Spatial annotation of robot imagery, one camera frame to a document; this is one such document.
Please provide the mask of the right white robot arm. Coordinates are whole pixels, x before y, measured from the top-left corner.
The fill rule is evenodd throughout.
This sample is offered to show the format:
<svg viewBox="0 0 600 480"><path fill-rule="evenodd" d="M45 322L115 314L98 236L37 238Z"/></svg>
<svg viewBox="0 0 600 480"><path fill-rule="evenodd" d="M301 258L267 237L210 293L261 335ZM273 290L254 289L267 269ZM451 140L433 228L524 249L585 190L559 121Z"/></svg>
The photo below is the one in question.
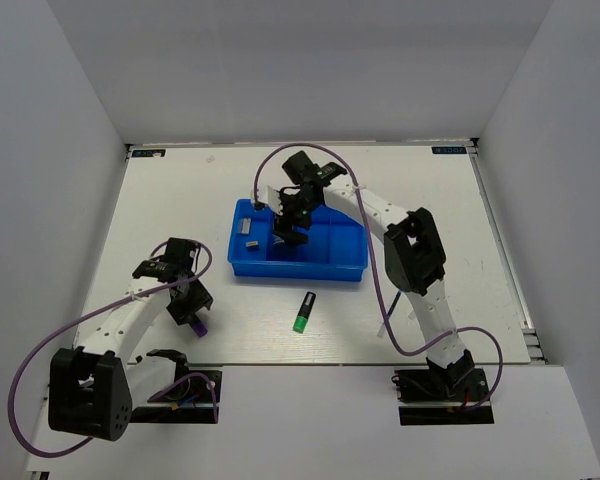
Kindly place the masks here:
<svg viewBox="0 0 600 480"><path fill-rule="evenodd" d="M432 388L443 398L457 397L468 385L474 361L456 332L446 299L446 254L432 214L425 208L399 207L355 183L345 167L335 162L320 166L303 151L289 157L282 169L296 191L267 189L273 234L289 246L306 244L312 212L326 206L379 239L385 273L409 299L427 344Z"/></svg>

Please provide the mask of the purple black highlighter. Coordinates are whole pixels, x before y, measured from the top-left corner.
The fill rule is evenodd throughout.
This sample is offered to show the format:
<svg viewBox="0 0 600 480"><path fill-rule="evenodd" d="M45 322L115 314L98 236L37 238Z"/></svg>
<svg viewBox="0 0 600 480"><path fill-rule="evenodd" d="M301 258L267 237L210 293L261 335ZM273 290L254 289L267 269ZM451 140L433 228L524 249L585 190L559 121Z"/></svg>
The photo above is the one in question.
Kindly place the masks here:
<svg viewBox="0 0 600 480"><path fill-rule="evenodd" d="M207 327L201 321L193 322L191 328L199 338L204 337L208 333Z"/></svg>

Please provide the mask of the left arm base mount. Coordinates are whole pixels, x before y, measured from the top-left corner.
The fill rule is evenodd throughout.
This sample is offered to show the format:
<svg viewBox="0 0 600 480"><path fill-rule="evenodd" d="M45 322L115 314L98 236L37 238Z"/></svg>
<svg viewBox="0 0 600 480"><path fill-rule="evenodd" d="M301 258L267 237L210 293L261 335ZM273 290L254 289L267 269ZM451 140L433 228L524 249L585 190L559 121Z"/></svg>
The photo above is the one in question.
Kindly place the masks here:
<svg viewBox="0 0 600 480"><path fill-rule="evenodd" d="M200 370L203 378L192 377L166 395L136 408L132 424L215 424L219 419L223 372Z"/></svg>

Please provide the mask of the green black highlighter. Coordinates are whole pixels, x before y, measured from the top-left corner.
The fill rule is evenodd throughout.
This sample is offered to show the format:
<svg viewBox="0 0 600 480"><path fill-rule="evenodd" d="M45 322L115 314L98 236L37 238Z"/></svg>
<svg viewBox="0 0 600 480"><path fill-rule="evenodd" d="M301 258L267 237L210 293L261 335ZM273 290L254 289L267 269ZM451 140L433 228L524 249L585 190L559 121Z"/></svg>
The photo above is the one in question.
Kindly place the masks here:
<svg viewBox="0 0 600 480"><path fill-rule="evenodd" d="M302 334L308 323L309 316L313 309L313 305L316 299L316 294L311 291L307 291L304 299L300 305L299 311L296 315L292 330L296 333Z"/></svg>

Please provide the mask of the left table corner label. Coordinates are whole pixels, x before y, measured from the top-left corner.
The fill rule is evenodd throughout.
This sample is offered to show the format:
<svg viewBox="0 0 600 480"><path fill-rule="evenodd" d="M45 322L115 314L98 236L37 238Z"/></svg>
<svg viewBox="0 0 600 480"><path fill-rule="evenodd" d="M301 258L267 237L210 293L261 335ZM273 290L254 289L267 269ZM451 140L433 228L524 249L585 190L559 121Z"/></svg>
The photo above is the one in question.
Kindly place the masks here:
<svg viewBox="0 0 600 480"><path fill-rule="evenodd" d="M132 158L161 158L165 155L165 149L138 149L131 152Z"/></svg>

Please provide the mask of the right table corner label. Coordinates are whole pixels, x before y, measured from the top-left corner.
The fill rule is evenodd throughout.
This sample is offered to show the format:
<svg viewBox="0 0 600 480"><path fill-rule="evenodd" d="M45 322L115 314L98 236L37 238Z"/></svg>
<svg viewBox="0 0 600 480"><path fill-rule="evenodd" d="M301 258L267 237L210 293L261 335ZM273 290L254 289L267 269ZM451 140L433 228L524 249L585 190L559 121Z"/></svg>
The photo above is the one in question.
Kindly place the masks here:
<svg viewBox="0 0 600 480"><path fill-rule="evenodd" d="M464 146L432 146L434 155L466 155L467 150Z"/></svg>

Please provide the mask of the table corner label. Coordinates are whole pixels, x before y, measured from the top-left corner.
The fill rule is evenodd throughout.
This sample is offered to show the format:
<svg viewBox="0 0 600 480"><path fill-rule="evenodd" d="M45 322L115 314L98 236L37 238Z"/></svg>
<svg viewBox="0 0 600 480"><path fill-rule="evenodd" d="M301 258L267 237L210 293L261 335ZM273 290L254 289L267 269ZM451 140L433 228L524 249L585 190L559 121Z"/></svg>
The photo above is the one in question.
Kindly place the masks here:
<svg viewBox="0 0 600 480"><path fill-rule="evenodd" d="M432 146L434 155L466 155L467 150L464 146Z"/></svg>
<svg viewBox="0 0 600 480"><path fill-rule="evenodd" d="M165 149L138 149L131 152L132 158L161 158L165 155Z"/></svg>

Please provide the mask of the white eraser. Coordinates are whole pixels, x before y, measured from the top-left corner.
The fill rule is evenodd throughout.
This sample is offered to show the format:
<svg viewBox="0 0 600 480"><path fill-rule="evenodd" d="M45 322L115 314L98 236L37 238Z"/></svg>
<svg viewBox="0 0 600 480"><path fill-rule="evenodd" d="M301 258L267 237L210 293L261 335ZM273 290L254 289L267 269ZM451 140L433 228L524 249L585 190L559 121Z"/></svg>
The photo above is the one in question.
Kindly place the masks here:
<svg viewBox="0 0 600 480"><path fill-rule="evenodd" d="M239 220L237 233L240 235L249 235L251 230L252 219L244 217Z"/></svg>

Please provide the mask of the blue plastic divided tray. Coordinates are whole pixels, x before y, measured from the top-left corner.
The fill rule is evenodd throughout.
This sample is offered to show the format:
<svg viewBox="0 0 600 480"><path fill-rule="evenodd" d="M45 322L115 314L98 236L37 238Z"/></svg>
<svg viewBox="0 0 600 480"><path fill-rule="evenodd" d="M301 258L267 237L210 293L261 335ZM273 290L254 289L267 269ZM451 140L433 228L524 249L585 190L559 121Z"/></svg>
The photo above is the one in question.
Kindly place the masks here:
<svg viewBox="0 0 600 480"><path fill-rule="evenodd" d="M239 220L252 219L249 235L237 233ZM312 213L308 243L295 247L273 243L273 213L256 211L248 199L235 204L227 260L236 276L359 282L368 266L362 225L325 206ZM246 242L257 241L248 249Z"/></svg>

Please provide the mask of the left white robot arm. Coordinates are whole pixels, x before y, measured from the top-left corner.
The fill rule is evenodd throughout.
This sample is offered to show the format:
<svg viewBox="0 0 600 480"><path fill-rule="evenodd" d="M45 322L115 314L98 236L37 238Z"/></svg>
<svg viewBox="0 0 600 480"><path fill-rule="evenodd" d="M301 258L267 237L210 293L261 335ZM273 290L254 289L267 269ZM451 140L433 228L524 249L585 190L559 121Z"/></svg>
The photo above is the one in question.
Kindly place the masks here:
<svg viewBox="0 0 600 480"><path fill-rule="evenodd" d="M150 259L132 273L130 302L115 307L94 333L51 360L48 424L54 431L118 440L133 411L153 397L185 396L191 387L186 355L136 347L155 320L166 314L176 325L193 325L213 298L194 276L191 254Z"/></svg>

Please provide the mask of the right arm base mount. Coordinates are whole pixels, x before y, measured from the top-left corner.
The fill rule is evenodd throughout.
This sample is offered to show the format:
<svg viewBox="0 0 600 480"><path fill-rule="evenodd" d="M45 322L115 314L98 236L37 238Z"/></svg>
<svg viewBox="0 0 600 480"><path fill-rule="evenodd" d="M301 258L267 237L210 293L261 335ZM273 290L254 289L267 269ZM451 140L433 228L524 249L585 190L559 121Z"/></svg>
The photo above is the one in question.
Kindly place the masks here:
<svg viewBox="0 0 600 480"><path fill-rule="evenodd" d="M437 386L426 369L395 370L391 381L396 388L401 426L460 426L494 424L483 369L475 369L454 390Z"/></svg>

